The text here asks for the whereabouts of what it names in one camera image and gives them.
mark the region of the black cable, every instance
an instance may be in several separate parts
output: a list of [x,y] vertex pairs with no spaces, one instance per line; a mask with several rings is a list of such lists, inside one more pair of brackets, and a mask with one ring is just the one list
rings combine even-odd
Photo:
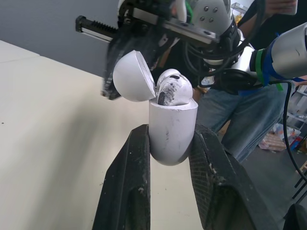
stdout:
[[257,17],[253,29],[249,33],[248,37],[235,50],[229,51],[224,54],[204,54],[198,51],[197,49],[195,49],[194,51],[196,51],[200,55],[200,57],[208,60],[224,60],[239,54],[250,43],[251,39],[258,32],[264,18],[266,2],[265,0],[256,0],[256,1],[257,1]]
[[[227,38],[226,41],[227,41],[227,46],[228,46],[227,49],[229,51],[231,51],[232,50],[232,43],[231,43],[230,38]],[[227,58],[226,60],[223,61],[222,65],[218,69],[216,69],[216,70],[214,70],[212,72],[203,72],[201,70],[197,70],[194,67],[194,65],[191,63],[191,61],[189,59],[188,43],[184,44],[184,54],[183,54],[183,56],[184,56],[185,64],[187,65],[188,69],[193,74],[195,74],[197,76],[200,75],[202,78],[215,76],[215,75],[221,73],[229,65],[229,63],[231,61],[231,58]]]
[[289,157],[290,157],[294,167],[296,168],[296,170],[299,173],[299,175],[307,182],[307,178],[301,172],[301,170],[299,169],[299,167],[298,167],[298,165],[297,165],[297,163],[296,163],[296,161],[295,161],[295,159],[293,157],[293,153],[292,153],[291,148],[290,148],[290,144],[289,144],[289,140],[288,140],[288,134],[287,134],[287,112],[288,112],[288,103],[289,103],[289,100],[290,100],[290,97],[291,97],[292,84],[288,80],[276,80],[276,81],[271,81],[270,82],[270,84],[279,84],[279,83],[287,83],[288,84],[286,100],[284,102],[284,107],[283,107],[283,135],[284,135],[284,141],[286,143],[288,154],[289,154]]

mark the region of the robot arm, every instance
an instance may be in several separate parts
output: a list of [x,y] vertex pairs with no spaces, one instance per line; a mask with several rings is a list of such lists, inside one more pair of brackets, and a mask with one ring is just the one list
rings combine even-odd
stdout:
[[[177,70],[164,72],[157,86],[150,73],[178,38],[187,42],[188,52],[218,69],[211,75],[224,74],[238,90],[256,85],[259,69],[268,81],[307,75],[307,23],[284,33],[264,51],[255,51],[244,48],[248,39],[234,23],[230,0],[190,2],[194,10],[188,15],[182,0],[124,0],[118,11],[118,30],[82,16],[76,21],[77,31],[109,42],[103,95],[111,100],[123,96],[149,101],[150,151],[166,165],[187,157],[198,107],[190,82]],[[177,18],[171,15],[173,4]],[[238,77],[252,80],[240,86]]]

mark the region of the black shirt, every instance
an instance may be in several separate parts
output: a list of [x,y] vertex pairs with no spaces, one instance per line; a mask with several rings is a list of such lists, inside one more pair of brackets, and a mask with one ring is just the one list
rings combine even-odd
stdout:
[[[257,1],[254,1],[238,24],[240,27],[257,13]],[[307,0],[298,0],[296,15],[276,14],[267,19],[251,40],[255,49],[268,47],[282,33],[307,22]]]

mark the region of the white table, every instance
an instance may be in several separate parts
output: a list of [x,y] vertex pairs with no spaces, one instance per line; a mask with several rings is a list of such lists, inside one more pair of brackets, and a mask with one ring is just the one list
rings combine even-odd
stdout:
[[[15,60],[0,63],[0,229],[90,230],[148,103],[109,101],[100,77],[45,57]],[[151,167],[152,230],[201,230],[188,161]]]
[[0,41],[0,63],[38,56],[39,54],[33,53],[29,50]]

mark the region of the shelf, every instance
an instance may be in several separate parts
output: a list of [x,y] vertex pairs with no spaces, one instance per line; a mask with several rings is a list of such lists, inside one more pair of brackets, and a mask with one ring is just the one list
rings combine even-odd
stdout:
[[289,117],[292,117],[292,118],[294,118],[294,119],[296,119],[296,120],[298,120],[298,121],[301,121],[301,122],[306,122],[306,120],[304,120],[304,119],[302,119],[302,118],[299,118],[299,117],[297,117],[297,116],[294,116],[293,114],[291,114],[291,113],[287,113],[287,116],[289,116]]
[[296,92],[301,94],[301,95],[307,96],[307,93],[305,93],[305,92],[301,92],[301,91],[296,91]]

